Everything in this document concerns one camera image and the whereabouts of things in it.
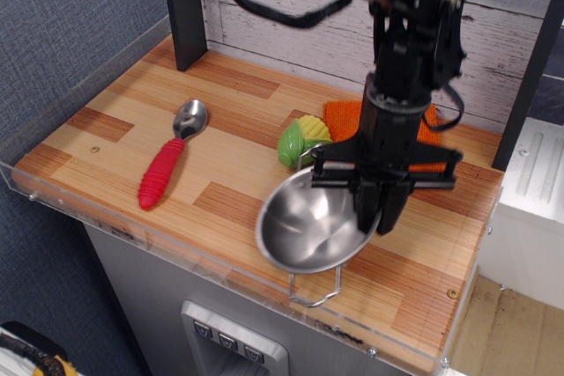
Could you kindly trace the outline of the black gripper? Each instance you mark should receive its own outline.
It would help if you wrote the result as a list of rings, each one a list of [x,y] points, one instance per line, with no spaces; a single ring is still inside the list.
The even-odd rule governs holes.
[[[312,150],[312,185],[356,190],[354,209],[361,232],[391,232],[415,188],[455,186],[462,154],[418,140],[430,104],[430,91],[414,99],[394,98],[369,74],[355,134]]]

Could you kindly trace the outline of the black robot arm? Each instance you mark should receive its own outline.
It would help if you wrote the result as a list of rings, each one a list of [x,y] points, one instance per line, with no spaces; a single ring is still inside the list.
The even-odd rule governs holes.
[[[462,156],[418,139],[432,94],[450,90],[464,52],[465,0],[367,0],[375,71],[367,75],[359,126],[313,150],[312,183],[347,186],[362,232],[390,232],[416,188],[451,188]]]

